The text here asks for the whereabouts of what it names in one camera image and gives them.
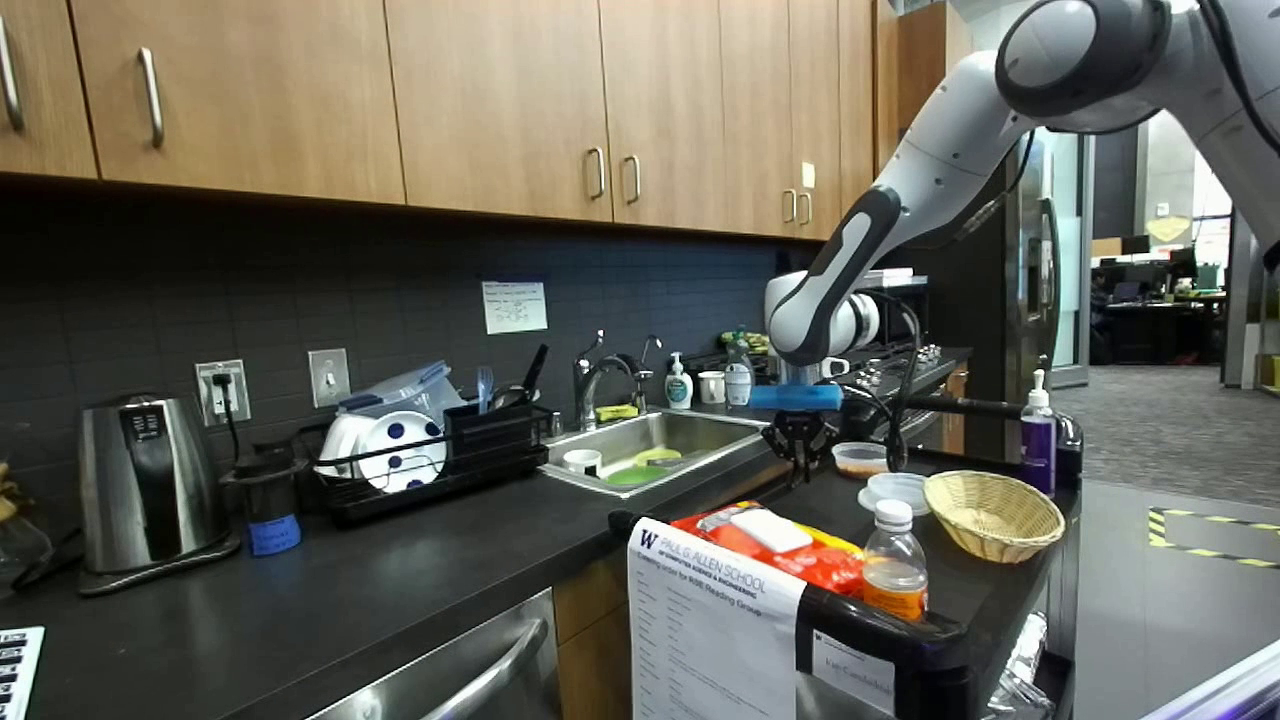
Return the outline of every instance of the bottle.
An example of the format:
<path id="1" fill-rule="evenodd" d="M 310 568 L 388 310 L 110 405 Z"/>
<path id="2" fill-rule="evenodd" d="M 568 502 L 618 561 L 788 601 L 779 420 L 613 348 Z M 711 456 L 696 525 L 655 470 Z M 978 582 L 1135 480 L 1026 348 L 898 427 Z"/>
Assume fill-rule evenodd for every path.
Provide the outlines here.
<path id="1" fill-rule="evenodd" d="M 684 372 L 680 350 L 672 350 L 672 372 L 669 372 L 665 386 L 669 386 L 669 409 L 693 405 L 693 376 Z"/>
<path id="2" fill-rule="evenodd" d="M 1021 438 L 1024 438 L 1024 480 L 1045 495 L 1056 491 L 1056 420 L 1045 392 L 1045 368 L 1037 368 L 1037 382 L 1021 411 Z"/>
<path id="3" fill-rule="evenodd" d="M 903 501 L 876 502 L 876 533 L 865 548 L 865 604 L 906 623 L 929 612 L 929 563 Z"/>
<path id="4" fill-rule="evenodd" d="M 725 362 L 725 405 L 728 409 L 747 409 L 757 386 L 757 372 L 747 362 L 747 350 L 741 339 L 728 342 L 728 362 Z"/>

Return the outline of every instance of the spray bottle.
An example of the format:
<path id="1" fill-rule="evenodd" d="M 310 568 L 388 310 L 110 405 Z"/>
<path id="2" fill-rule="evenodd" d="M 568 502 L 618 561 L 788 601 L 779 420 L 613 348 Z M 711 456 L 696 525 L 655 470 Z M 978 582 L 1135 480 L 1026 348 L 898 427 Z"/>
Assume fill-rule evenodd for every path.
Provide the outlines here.
<path id="1" fill-rule="evenodd" d="M 1037 386 L 1021 411 L 1021 438 L 1024 438 L 1024 480 L 1045 495 L 1056 491 L 1056 420 L 1048 409 L 1045 368 L 1037 368 Z"/>

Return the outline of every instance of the dishwasher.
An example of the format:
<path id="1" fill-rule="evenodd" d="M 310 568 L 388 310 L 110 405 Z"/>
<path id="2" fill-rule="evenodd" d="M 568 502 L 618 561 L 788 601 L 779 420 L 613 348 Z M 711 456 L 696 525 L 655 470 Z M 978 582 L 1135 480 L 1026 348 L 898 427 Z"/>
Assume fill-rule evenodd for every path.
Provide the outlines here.
<path id="1" fill-rule="evenodd" d="M 550 589 L 391 666 L 310 720 L 559 716 Z"/>

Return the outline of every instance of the backsplash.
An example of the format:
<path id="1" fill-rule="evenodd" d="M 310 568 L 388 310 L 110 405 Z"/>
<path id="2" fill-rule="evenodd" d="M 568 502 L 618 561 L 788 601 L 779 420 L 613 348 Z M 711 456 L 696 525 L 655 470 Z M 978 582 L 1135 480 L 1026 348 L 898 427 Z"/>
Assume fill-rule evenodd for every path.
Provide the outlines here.
<path id="1" fill-rule="evenodd" d="M 0 184 L 0 456 L 74 518 L 74 420 L 133 386 L 197 396 L 197 360 L 245 356 L 248 438 L 314 420 L 308 348 L 348 348 L 351 386 L 444 360 L 517 382 L 530 350 L 484 342 L 479 270 L 537 259 L 547 282 L 542 400 L 572 411 L 572 356 L 655 330 L 704 350 L 760 328 L 769 239 L 618 231 L 447 213 L 368 213 L 240 197 Z"/>

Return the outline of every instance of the electric kettle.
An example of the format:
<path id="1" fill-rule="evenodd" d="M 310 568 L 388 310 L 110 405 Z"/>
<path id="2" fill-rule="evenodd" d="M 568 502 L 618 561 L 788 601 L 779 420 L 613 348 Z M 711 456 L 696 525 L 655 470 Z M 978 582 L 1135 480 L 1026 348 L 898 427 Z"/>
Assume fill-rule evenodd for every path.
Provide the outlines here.
<path id="1" fill-rule="evenodd" d="M 84 595 L 236 551 L 203 431 L 177 396 L 84 409 L 81 514 Z"/>

